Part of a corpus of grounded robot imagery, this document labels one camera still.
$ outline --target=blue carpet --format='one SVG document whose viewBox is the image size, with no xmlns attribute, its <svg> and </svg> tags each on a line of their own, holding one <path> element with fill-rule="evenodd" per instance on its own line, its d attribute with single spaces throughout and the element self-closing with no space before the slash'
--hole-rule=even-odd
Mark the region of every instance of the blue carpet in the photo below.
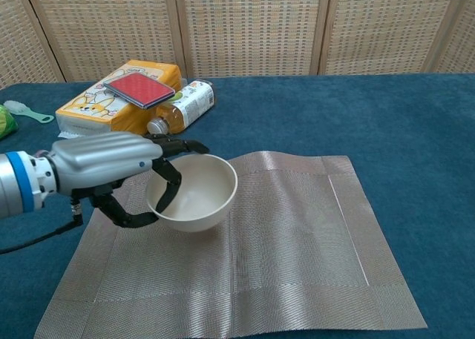
<svg viewBox="0 0 475 339">
<path fill-rule="evenodd" d="M 472 338 L 475 332 L 475 75 L 299 76 L 212 79 L 218 104 L 181 136 L 232 158 L 271 150 L 347 155 L 428 329 L 302 331 L 256 338 Z M 53 113 L 91 83 L 0 90 Z M 56 122 L 17 116 L 0 153 L 50 149 Z M 84 201 L 85 219 L 92 209 Z M 0 220 L 0 247 L 70 220 L 68 199 Z M 31 338 L 85 225 L 0 255 L 0 338 Z"/>
</svg>

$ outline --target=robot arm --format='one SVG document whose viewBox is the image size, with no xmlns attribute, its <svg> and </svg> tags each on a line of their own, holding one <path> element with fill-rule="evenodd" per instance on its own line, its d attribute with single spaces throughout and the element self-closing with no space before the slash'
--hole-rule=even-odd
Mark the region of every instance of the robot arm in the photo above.
<svg viewBox="0 0 475 339">
<path fill-rule="evenodd" d="M 152 169 L 167 180 L 156 207 L 162 212 L 181 183 L 180 172 L 167 158 L 182 152 L 206 154 L 209 149 L 197 141 L 115 131 L 60 140 L 51 151 L 35 157 L 24 151 L 0 154 L 0 218 L 40 209 L 46 197 L 58 193 L 71 198 L 73 222 L 55 234 L 82 224 L 79 200 L 83 198 L 89 198 L 117 226 L 146 226 L 157 220 L 155 214 L 128 214 L 112 192 L 125 179 Z"/>
</svg>

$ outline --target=brush handle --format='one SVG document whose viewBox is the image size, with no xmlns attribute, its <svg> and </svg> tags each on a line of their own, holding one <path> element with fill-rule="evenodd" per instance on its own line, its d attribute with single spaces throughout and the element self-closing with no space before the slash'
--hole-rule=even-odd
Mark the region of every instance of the brush handle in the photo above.
<svg viewBox="0 0 475 339">
<path fill-rule="evenodd" d="M 22 111 L 21 113 L 19 113 L 19 115 L 29 116 L 30 118 L 36 119 L 42 124 L 46 124 L 47 122 L 52 122 L 54 120 L 54 116 L 52 115 L 37 113 L 29 108 L 27 108 L 26 111 Z"/>
</svg>

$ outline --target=plastic bottle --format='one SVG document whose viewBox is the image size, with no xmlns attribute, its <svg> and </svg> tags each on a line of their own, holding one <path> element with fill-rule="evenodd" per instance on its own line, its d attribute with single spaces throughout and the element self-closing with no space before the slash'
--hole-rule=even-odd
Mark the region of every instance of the plastic bottle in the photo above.
<svg viewBox="0 0 475 339">
<path fill-rule="evenodd" d="M 181 133 L 216 103 L 214 85 L 196 79 L 157 106 L 157 117 L 148 122 L 147 130 L 150 134 Z"/>
</svg>

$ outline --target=silver placemat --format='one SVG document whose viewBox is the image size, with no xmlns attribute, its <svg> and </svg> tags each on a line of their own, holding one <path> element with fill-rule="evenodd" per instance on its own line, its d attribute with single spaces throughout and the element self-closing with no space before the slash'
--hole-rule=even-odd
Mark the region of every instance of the silver placemat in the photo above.
<svg viewBox="0 0 475 339">
<path fill-rule="evenodd" d="M 95 210 L 36 338 L 228 338 L 292 329 L 426 324 L 347 157 L 230 160 L 220 225 L 116 227 Z M 131 213 L 150 173 L 115 197 Z"/>
</svg>

